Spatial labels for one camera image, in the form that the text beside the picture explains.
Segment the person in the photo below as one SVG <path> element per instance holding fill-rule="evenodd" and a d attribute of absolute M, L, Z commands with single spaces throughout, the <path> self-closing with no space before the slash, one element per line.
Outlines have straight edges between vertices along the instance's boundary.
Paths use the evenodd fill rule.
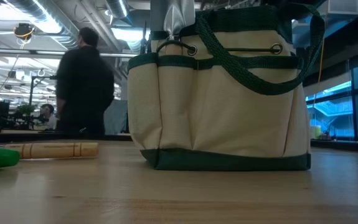
<path fill-rule="evenodd" d="M 51 104 L 44 104 L 40 107 L 40 115 L 48 119 L 47 129 L 54 130 L 57 124 L 57 118 L 54 116 L 54 107 Z"/>
<path fill-rule="evenodd" d="M 114 76 L 96 49 L 98 34 L 79 31 L 79 49 L 69 50 L 57 70 L 58 130 L 92 136 L 105 133 L 104 111 L 114 96 Z"/>

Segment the canvas tote bag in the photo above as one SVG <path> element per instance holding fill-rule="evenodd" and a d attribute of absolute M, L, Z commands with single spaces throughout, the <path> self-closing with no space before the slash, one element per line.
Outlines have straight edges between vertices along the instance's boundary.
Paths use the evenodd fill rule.
<path fill-rule="evenodd" d="M 300 57 L 291 44 L 291 20 L 305 13 L 313 16 L 311 45 Z M 152 53 L 128 65 L 130 133 L 152 167 L 309 169 L 301 83 L 324 37 L 317 10 L 289 4 L 202 11 L 180 36 L 182 55 L 165 55 L 165 45 L 180 43 L 154 32 Z"/>

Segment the wooden table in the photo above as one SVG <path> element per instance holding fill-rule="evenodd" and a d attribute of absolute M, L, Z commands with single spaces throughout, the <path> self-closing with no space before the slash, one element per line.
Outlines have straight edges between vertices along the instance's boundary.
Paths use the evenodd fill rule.
<path fill-rule="evenodd" d="M 0 223 L 358 223 L 356 153 L 314 149 L 307 172 L 176 172 L 132 142 L 100 148 L 0 170 Z"/>

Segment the glass wall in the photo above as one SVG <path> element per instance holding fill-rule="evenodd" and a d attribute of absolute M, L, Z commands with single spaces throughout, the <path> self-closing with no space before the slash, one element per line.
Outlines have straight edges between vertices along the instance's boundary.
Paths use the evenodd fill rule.
<path fill-rule="evenodd" d="M 306 102 L 310 126 L 330 138 L 358 141 L 358 67 L 351 70 L 351 81 L 307 96 Z"/>

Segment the black shirt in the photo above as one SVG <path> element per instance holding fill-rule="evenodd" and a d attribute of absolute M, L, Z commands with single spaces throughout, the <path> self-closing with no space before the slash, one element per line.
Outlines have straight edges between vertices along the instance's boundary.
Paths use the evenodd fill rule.
<path fill-rule="evenodd" d="M 94 47 L 70 50 L 62 57 L 57 71 L 57 98 L 66 101 L 59 127 L 76 132 L 83 128 L 104 134 L 104 111 L 114 94 L 114 76 Z"/>

